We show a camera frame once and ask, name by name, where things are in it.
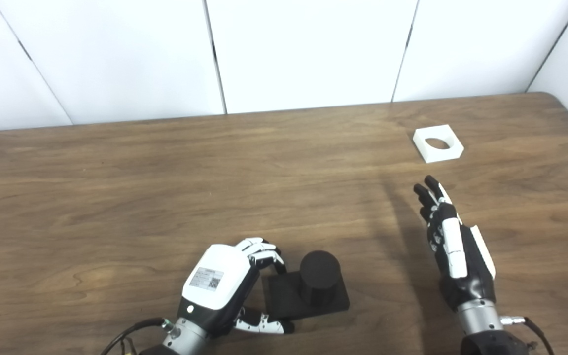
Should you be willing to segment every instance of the qr code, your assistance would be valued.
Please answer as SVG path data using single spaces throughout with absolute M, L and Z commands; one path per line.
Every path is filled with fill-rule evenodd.
M 210 285 L 208 287 L 216 289 L 218 287 L 218 283 L 220 283 L 220 279 L 215 279 L 212 277 L 212 280 L 210 280 Z

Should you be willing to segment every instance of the white square block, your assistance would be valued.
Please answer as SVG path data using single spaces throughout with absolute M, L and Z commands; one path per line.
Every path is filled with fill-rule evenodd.
M 427 139 L 438 139 L 448 144 L 448 149 L 438 149 L 430 146 L 426 142 Z M 413 143 L 417 146 L 424 162 L 435 163 L 444 160 L 459 158 L 464 152 L 464 146 L 451 130 L 451 126 L 443 124 L 442 126 L 433 126 L 426 128 L 418 128 L 413 133 Z

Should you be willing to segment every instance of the black cylinder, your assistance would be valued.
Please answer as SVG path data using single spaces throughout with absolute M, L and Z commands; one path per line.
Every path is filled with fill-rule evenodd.
M 323 250 L 309 252 L 302 260 L 299 273 L 299 296 L 307 305 L 321 307 L 333 301 L 341 279 L 341 266 L 332 254 Z

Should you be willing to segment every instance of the label sticker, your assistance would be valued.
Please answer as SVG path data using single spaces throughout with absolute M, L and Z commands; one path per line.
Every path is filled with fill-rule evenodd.
M 211 268 L 199 267 L 190 281 L 190 286 L 215 291 L 225 273 Z

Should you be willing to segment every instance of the wooden table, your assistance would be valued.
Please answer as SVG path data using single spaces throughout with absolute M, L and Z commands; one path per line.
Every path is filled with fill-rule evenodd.
M 424 164 L 413 131 L 446 123 L 464 155 Z M 97 354 L 134 321 L 174 318 L 209 245 L 262 236 L 290 270 L 334 254 L 350 310 L 208 354 L 456 355 L 412 193 L 427 174 L 480 226 L 499 312 L 568 355 L 568 113 L 546 94 L 0 132 L 0 354 Z M 258 283 L 248 304 L 263 301 Z

